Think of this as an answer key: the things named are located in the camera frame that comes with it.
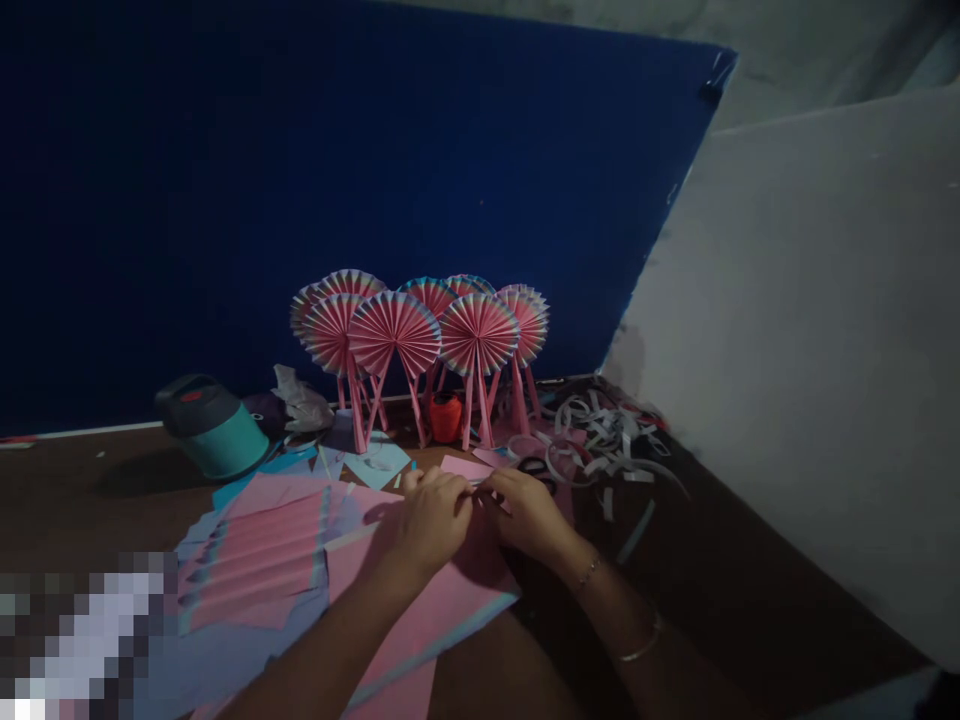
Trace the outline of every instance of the scissors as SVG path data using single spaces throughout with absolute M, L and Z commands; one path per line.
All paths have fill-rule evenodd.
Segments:
M 550 469 L 544 460 L 536 457 L 524 458 L 517 464 L 517 470 L 532 475 L 546 485 L 551 497 L 557 494 L 557 483 L 550 477 Z

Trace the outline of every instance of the paper fan flower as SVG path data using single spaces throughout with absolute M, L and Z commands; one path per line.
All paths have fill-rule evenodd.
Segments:
M 300 341 L 314 362 L 338 378 L 347 377 L 347 330 L 363 301 L 360 295 L 331 295 L 313 306 L 303 321 Z
M 518 293 L 525 294 L 525 295 L 529 295 L 530 298 L 531 298 L 531 301 L 532 301 L 535 305 L 538 305 L 538 306 L 540 307 L 540 310 L 543 311 L 543 312 L 546 312 L 547 308 L 549 307 L 549 305 L 547 305 L 547 301 L 544 300 L 543 295 L 541 295 L 539 292 L 537 292 L 536 290 L 534 290 L 534 289 L 533 289 L 532 287 L 530 287 L 529 285 L 520 285 L 520 284 L 516 284 L 516 285 L 504 285 L 502 288 L 500 288 L 500 289 L 496 292 L 496 294 L 499 295 L 500 293 L 510 292 L 511 290 L 513 290 L 513 291 L 515 291 L 515 292 L 518 292 Z
M 319 293 L 321 297 L 339 293 L 373 297 L 378 292 L 387 289 L 386 283 L 363 270 L 337 270 L 335 273 L 327 275 L 320 282 L 307 287 L 315 288 L 314 292 Z
M 440 358 L 458 375 L 472 375 L 476 358 L 484 375 L 496 372 L 516 351 L 520 339 L 520 324 L 506 303 L 481 293 L 464 295 L 451 304 L 440 328 Z
M 427 309 L 433 313 L 434 317 L 440 317 L 450 307 L 450 303 L 456 300 L 459 295 L 450 289 L 446 280 L 437 278 L 422 277 L 416 280 L 409 280 L 397 288 L 397 292 L 405 292 L 413 295 L 417 300 L 427 306 Z
M 409 376 L 424 372 L 440 352 L 440 325 L 413 295 L 384 290 L 357 308 L 347 332 L 357 364 L 383 377 L 396 349 Z
M 542 297 L 538 301 L 530 293 L 507 288 L 500 290 L 496 297 L 503 300 L 517 316 L 517 322 L 520 324 L 520 338 L 514 357 L 520 364 L 520 368 L 525 368 L 536 359 L 547 340 L 547 318 L 549 317 L 546 311 L 547 304 L 543 302 Z
M 447 278 L 447 284 L 458 297 L 475 292 L 490 293 L 491 295 L 496 292 L 493 285 L 477 275 L 451 275 Z
M 290 304 L 290 328 L 300 339 L 300 343 L 305 344 L 303 323 L 310 314 L 310 310 L 321 300 L 339 294 L 370 297 L 386 289 L 387 286 L 382 281 L 363 270 L 337 270 L 320 282 L 310 283 L 300 288 L 293 296 L 293 302 Z

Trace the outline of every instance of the wrist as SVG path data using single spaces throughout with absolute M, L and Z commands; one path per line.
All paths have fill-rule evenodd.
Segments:
M 597 549 L 576 532 L 571 532 L 570 536 L 555 548 L 546 565 L 573 591 L 596 557 Z

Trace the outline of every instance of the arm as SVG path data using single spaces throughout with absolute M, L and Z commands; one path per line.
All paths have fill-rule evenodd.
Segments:
M 739 691 L 679 633 L 655 630 L 655 611 L 613 566 L 600 560 L 591 571 L 600 554 L 570 527 L 543 483 L 504 469 L 478 490 L 501 540 L 542 562 L 575 594 L 641 717 L 754 717 Z M 485 492 L 491 490 L 507 499 L 510 513 Z
M 396 545 L 359 578 L 283 656 L 254 680 L 222 720 L 336 720 L 380 644 L 430 579 L 463 544 L 473 488 L 432 468 L 403 478 Z

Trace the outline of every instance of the orange thread spool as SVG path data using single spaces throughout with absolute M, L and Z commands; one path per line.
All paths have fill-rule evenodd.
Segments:
M 460 437 L 462 417 L 463 403 L 460 402 L 456 393 L 431 393 L 430 427 L 433 428 L 434 440 L 443 443 L 454 442 Z

